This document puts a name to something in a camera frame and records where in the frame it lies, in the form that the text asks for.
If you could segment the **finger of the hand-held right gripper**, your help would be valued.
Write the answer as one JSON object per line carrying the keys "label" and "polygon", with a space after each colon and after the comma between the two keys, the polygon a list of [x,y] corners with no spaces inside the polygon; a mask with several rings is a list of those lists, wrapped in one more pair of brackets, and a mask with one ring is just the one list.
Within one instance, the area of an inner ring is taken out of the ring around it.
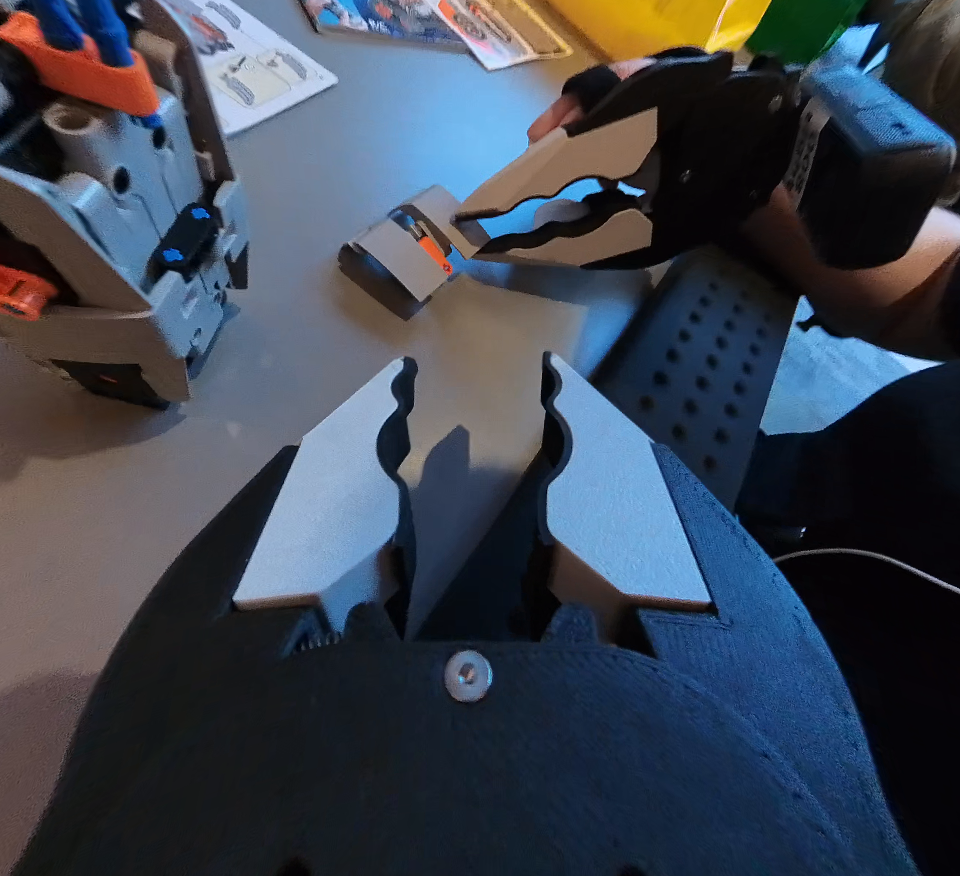
{"label": "finger of the hand-held right gripper", "polygon": [[551,207],[558,194],[588,178],[625,179],[638,171],[658,137],[652,107],[578,134],[557,127],[477,187],[451,221],[499,219],[532,199]]}
{"label": "finger of the hand-held right gripper", "polygon": [[521,229],[511,226],[494,234],[476,256],[486,261],[559,268],[602,268],[625,254],[644,252],[653,242],[653,222],[645,214],[645,193],[593,192],[579,200],[553,198],[530,209],[522,206]]}

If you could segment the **person's dark clothing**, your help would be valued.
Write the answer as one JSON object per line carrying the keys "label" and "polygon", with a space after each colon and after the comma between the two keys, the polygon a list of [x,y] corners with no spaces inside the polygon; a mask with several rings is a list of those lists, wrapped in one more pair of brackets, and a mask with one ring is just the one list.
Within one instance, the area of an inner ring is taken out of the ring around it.
{"label": "person's dark clothing", "polygon": [[836,658],[923,874],[959,871],[959,370],[934,366],[832,425],[764,436],[736,514]]}

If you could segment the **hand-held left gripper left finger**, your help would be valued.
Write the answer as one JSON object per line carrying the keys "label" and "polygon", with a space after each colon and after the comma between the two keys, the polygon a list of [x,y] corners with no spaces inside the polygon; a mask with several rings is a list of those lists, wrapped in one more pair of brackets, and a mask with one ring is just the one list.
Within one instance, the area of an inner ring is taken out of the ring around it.
{"label": "hand-held left gripper left finger", "polygon": [[409,488],[417,363],[400,357],[299,442],[245,572],[239,610],[313,607],[344,632],[378,605],[404,638],[416,571]]}

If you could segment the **grey curved block piece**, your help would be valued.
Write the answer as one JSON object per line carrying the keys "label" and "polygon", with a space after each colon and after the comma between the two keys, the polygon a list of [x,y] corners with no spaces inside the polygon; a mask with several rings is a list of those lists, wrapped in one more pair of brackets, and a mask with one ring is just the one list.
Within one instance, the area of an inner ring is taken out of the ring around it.
{"label": "grey curved block piece", "polygon": [[342,245],[342,272],[395,316],[413,318],[491,238],[480,222],[456,222],[459,207],[439,185],[406,198]]}

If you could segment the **open instruction booklet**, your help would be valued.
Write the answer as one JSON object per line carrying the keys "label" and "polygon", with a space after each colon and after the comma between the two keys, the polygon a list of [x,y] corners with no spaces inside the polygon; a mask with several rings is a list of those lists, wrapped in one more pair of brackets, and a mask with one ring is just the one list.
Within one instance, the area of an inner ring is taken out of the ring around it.
{"label": "open instruction booklet", "polygon": [[223,134],[234,137],[339,79],[232,0],[158,0],[185,29]]}

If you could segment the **person's right hand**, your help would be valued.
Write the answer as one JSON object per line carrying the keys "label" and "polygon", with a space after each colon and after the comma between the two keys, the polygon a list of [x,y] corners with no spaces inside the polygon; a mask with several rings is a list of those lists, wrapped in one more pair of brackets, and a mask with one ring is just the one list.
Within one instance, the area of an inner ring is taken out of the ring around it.
{"label": "person's right hand", "polygon": [[527,141],[533,145],[554,129],[582,119],[621,81],[615,65],[595,65],[570,77],[555,100],[527,130]]}

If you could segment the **grey toy robot assembly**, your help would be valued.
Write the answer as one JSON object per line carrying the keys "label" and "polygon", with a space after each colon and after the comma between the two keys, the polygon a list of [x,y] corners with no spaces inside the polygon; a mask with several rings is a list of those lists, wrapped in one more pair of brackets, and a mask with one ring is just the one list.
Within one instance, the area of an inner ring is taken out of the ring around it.
{"label": "grey toy robot assembly", "polygon": [[2,347],[153,410],[190,399],[249,279],[199,57],[161,0],[2,3]]}

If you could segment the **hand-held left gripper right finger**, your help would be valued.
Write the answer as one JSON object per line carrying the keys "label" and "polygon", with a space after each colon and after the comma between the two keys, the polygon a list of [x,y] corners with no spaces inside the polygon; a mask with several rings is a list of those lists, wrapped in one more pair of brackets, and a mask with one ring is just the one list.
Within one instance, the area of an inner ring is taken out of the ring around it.
{"label": "hand-held left gripper right finger", "polygon": [[710,613],[712,595],[653,440],[558,354],[542,360],[549,469],[537,536],[546,591],[587,609],[608,643],[635,610]]}

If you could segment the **person's right forearm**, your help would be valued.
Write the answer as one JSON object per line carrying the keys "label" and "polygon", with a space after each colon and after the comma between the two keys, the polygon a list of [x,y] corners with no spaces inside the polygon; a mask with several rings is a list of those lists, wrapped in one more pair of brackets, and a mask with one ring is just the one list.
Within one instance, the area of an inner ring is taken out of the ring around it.
{"label": "person's right forearm", "polygon": [[825,265],[782,187],[741,233],[835,334],[929,361],[958,359],[959,217],[953,211],[933,208],[904,257],[867,270]]}

